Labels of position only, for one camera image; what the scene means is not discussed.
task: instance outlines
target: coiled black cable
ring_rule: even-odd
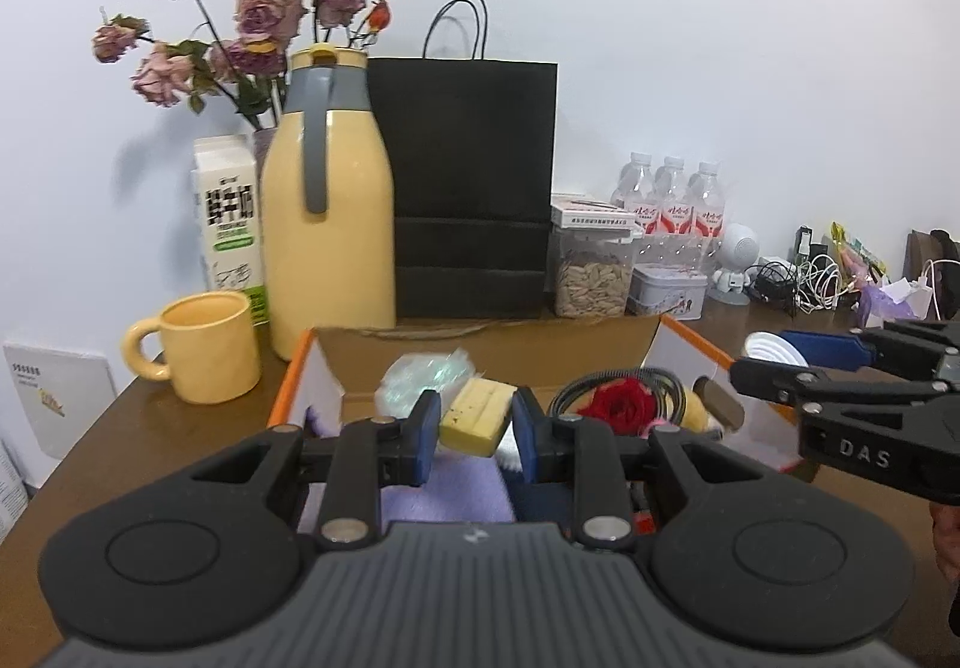
[[[624,378],[635,378],[654,393],[657,419],[668,419],[672,424],[680,425],[686,413],[686,393],[683,391],[683,384],[673,373],[662,371],[660,368],[614,369],[582,376],[576,381],[571,381],[554,396],[550,401],[549,416],[558,417],[591,390]],[[670,398],[670,402],[673,403],[673,411],[670,411],[667,398]]]

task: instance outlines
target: screw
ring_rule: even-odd
[[[584,522],[584,532],[594,540],[615,541],[631,532],[630,522],[619,516],[594,516]]]
[[[330,519],[320,528],[320,535],[334,543],[355,543],[370,532],[365,522],[352,517]]]

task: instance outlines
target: flower bouquet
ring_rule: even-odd
[[[207,96],[225,96],[254,130],[262,130],[260,117],[268,111],[274,125],[287,93],[287,53],[290,42],[308,10],[304,0],[236,0],[233,15],[236,37],[221,39],[201,0],[193,0],[203,22],[194,34],[171,43],[155,39],[143,18],[119,14],[107,18],[93,37],[98,61],[118,61],[140,42],[152,43],[150,53],[133,75],[133,90],[150,103],[171,107],[186,99],[194,113],[205,107]],[[387,0],[373,3],[371,10],[352,29],[354,19],[367,7],[367,0],[312,0],[313,39],[329,40],[333,29],[343,28],[349,48],[366,49],[390,24]]]

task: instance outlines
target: white robot figurine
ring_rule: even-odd
[[[743,290],[750,286],[750,276],[746,270],[757,262],[757,256],[760,256],[760,244],[750,227],[743,224],[726,227],[718,254],[721,267],[710,277],[707,294],[728,305],[747,305],[750,297]]]

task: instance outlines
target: yellow thermos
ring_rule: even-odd
[[[367,93],[367,55],[294,53],[263,168],[264,262],[274,350],[311,327],[393,327],[394,180]]]

